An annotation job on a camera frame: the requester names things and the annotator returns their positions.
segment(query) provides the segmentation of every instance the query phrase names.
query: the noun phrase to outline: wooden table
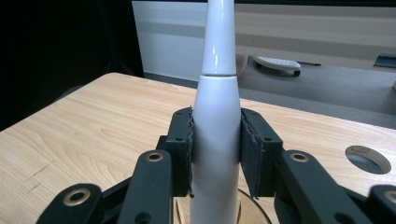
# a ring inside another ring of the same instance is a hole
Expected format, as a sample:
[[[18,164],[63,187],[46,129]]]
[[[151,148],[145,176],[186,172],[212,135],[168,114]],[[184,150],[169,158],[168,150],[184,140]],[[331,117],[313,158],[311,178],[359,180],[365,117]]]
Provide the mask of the wooden table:
[[[2,131],[0,222],[35,222],[55,195],[77,183],[105,190],[121,182],[194,97],[194,89],[108,74]],[[374,184],[396,184],[395,130],[245,99],[241,105],[261,113],[285,149],[314,155],[340,185],[366,195]],[[375,149],[393,169],[386,175],[360,170],[345,155],[352,145]],[[242,172],[240,179],[248,191]],[[277,223],[273,200],[258,202]]]

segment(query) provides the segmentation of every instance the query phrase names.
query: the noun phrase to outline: white wall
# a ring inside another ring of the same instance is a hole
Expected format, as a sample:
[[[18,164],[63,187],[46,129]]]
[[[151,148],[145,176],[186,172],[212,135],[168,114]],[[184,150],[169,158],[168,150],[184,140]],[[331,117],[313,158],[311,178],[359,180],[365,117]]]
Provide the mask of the white wall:
[[[145,72],[198,80],[206,3],[133,6]],[[237,53],[376,69],[379,53],[396,54],[396,8],[238,4],[235,32]]]

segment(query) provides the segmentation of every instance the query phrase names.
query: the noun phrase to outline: bottle body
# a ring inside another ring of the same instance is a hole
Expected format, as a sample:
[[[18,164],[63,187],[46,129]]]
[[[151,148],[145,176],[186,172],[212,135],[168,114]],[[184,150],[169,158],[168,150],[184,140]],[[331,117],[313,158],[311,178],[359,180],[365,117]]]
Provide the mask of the bottle body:
[[[236,223],[241,122],[237,78],[201,76],[192,115],[191,224]]]

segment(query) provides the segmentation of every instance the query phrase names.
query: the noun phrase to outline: screw hole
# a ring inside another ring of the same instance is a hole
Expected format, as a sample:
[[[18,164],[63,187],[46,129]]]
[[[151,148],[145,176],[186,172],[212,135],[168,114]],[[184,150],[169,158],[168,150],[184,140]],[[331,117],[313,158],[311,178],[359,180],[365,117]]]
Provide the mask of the screw hole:
[[[141,212],[134,218],[135,224],[149,224],[151,221],[151,214],[148,212]]]
[[[163,154],[161,153],[151,153],[147,156],[147,160],[148,161],[160,161],[163,159]]]
[[[350,216],[348,216],[344,213],[336,213],[334,215],[334,217],[335,217],[335,220],[337,220],[339,223],[342,223],[342,224],[354,224],[355,223]]]
[[[76,206],[87,201],[91,196],[88,189],[74,189],[64,196],[64,205]]]
[[[302,153],[292,153],[290,155],[290,157],[294,160],[294,161],[299,161],[299,162],[307,162],[309,161],[308,157],[306,157],[304,154]]]

